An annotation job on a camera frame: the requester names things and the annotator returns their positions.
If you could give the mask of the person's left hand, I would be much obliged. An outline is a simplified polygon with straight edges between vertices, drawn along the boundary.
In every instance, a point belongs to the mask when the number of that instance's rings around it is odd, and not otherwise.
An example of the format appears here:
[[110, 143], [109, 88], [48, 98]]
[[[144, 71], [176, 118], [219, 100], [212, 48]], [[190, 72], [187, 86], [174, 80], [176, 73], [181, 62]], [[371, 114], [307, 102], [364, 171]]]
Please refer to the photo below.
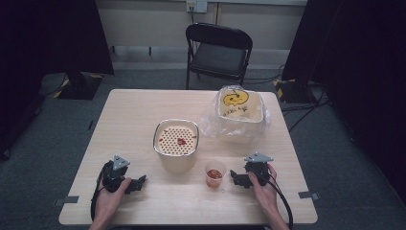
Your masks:
[[110, 193], [106, 190], [100, 191], [96, 202], [94, 222], [109, 222], [111, 219], [113, 219], [124, 196], [124, 191], [130, 182], [131, 178], [126, 178], [121, 183], [119, 189], [114, 193]]

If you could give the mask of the black curtain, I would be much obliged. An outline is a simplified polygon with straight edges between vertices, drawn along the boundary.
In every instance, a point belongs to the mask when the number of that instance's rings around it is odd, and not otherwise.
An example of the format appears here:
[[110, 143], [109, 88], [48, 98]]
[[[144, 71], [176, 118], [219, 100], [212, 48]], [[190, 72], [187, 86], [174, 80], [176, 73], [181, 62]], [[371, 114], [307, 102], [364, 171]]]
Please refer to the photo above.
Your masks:
[[282, 77], [327, 86], [406, 204], [406, 0], [307, 0]]
[[43, 101], [50, 74], [114, 73], [96, 0], [0, 0], [0, 159]]

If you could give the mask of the white bin with plastic bag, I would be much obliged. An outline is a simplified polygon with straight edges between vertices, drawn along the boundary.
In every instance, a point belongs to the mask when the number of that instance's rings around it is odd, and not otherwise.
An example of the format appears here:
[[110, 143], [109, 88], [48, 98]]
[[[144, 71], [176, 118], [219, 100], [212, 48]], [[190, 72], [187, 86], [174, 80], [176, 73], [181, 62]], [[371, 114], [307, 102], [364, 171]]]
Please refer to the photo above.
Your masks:
[[259, 92], [226, 85], [207, 105], [198, 124], [207, 137], [249, 144], [269, 128], [270, 122], [270, 111]]

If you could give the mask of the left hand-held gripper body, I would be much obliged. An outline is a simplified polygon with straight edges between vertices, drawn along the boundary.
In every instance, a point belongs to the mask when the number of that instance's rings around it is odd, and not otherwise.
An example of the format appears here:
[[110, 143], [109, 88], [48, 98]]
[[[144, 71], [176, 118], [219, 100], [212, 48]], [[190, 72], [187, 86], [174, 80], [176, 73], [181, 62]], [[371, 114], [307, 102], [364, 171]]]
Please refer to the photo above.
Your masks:
[[109, 160], [102, 170], [102, 185], [110, 193], [116, 192], [124, 181], [130, 162], [119, 155]]

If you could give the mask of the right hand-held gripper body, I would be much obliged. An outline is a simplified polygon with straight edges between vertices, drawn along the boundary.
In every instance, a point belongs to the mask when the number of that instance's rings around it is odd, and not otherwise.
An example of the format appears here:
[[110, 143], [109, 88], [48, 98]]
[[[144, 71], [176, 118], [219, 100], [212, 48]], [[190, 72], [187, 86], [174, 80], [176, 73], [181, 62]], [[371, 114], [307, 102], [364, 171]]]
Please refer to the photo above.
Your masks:
[[246, 162], [245, 170], [256, 175], [260, 186], [266, 185], [270, 178], [267, 164], [273, 161], [273, 158], [262, 153], [255, 152], [252, 155], [246, 156], [244, 161]]

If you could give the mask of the white wall socket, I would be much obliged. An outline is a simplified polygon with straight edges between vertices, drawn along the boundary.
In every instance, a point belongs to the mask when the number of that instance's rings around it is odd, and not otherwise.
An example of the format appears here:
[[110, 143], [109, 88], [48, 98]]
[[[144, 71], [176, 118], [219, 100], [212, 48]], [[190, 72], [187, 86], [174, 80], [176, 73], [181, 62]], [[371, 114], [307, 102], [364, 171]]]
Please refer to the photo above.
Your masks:
[[206, 13], [208, 11], [208, 2], [201, 0], [187, 0], [186, 1], [187, 12]]

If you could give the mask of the black stand base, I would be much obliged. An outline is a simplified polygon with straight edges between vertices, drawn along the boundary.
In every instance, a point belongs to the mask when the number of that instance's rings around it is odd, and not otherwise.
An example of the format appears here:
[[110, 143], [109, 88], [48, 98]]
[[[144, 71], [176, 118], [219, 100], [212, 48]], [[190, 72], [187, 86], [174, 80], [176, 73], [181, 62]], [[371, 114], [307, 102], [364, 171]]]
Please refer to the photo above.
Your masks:
[[54, 95], [56, 99], [91, 101], [103, 80], [100, 75], [82, 74], [78, 71], [67, 72], [66, 76], [67, 80]]
[[310, 87], [296, 80], [274, 80], [277, 96], [286, 104], [315, 104], [315, 99]]

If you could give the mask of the grey tape mark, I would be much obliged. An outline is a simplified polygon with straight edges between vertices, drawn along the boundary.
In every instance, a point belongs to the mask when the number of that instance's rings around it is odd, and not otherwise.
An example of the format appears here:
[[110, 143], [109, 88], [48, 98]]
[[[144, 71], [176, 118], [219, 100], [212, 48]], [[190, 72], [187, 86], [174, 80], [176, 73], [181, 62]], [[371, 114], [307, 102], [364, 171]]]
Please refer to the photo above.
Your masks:
[[63, 198], [57, 198], [54, 202], [54, 205], [57, 207], [62, 207], [64, 204], [77, 203], [78, 201], [79, 201], [79, 197], [77, 195], [65, 196]]
[[318, 193], [312, 193], [310, 191], [299, 192], [298, 195], [300, 199], [311, 198], [312, 200], [318, 200], [321, 198]]

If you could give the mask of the clear cup with red sauce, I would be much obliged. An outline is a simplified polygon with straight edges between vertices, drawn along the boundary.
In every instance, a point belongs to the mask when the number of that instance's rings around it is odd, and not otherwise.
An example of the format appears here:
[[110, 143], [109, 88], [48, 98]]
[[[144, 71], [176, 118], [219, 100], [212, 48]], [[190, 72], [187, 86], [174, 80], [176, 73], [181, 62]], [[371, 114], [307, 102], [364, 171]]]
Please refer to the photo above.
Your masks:
[[206, 185], [211, 189], [216, 189], [227, 173], [226, 166], [217, 160], [209, 161], [205, 166]]

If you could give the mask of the white bin with perforated strainer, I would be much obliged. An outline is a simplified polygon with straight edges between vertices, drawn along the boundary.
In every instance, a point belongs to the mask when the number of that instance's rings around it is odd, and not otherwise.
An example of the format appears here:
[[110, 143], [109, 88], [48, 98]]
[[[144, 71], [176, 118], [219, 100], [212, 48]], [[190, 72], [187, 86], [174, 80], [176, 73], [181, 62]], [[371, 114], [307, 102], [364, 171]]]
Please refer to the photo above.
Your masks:
[[196, 162], [199, 128], [193, 121], [167, 119], [154, 132], [153, 148], [170, 173], [185, 173]]

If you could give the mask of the person's right hand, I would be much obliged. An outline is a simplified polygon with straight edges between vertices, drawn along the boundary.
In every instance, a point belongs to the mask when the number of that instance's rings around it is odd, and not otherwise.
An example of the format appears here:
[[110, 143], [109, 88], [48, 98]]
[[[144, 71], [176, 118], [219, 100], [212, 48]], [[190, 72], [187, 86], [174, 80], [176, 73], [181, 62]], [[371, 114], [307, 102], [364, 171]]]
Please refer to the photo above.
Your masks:
[[261, 186], [258, 182], [258, 178], [253, 172], [248, 172], [250, 181], [254, 187], [255, 197], [266, 216], [273, 217], [278, 212], [278, 203], [277, 203], [277, 191], [275, 190], [276, 186], [276, 171], [274, 168], [268, 164], [268, 171], [271, 175], [269, 183], [265, 186]]

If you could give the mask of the black folding chair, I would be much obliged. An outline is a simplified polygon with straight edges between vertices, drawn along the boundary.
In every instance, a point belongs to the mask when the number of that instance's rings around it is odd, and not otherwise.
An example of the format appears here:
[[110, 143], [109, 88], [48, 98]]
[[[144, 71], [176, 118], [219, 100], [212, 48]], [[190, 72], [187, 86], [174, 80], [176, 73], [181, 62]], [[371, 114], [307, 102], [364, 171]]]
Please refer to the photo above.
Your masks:
[[186, 29], [188, 42], [186, 88], [190, 75], [206, 75], [243, 85], [253, 49], [252, 38], [242, 30], [210, 23]]

